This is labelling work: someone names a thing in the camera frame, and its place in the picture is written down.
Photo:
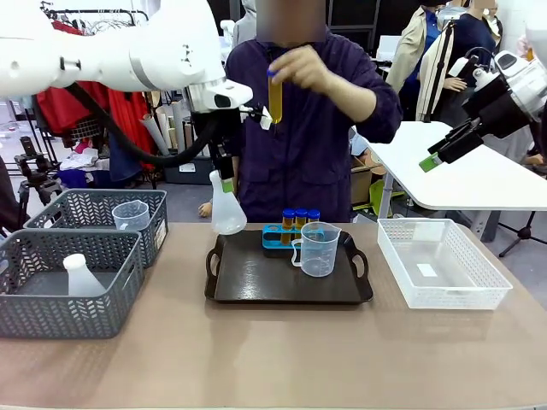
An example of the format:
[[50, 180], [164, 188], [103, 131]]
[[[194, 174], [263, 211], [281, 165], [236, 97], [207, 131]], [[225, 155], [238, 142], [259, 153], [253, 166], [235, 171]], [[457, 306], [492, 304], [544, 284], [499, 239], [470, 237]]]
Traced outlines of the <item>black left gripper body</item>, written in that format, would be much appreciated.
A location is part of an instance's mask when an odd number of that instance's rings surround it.
[[209, 117], [209, 153], [215, 170], [232, 173], [233, 140], [239, 133], [238, 111], [214, 111]]

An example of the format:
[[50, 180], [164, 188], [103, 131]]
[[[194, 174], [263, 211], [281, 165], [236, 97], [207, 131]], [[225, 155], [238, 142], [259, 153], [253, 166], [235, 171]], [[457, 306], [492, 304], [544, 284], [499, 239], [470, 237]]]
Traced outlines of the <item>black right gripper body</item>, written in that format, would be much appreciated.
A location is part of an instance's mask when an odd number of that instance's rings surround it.
[[501, 74], [475, 74], [471, 97], [463, 104], [468, 115], [463, 137], [505, 138], [535, 120], [535, 92], [523, 81], [512, 85]]

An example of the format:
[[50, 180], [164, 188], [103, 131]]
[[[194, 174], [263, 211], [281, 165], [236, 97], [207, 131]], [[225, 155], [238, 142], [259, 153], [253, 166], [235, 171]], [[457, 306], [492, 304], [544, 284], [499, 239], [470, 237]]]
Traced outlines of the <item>person's left hand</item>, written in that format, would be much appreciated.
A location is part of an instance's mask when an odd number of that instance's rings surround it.
[[339, 82], [339, 77], [326, 67], [310, 45], [287, 51], [271, 63], [268, 70], [273, 73], [274, 84], [292, 82], [323, 95], [329, 95]]

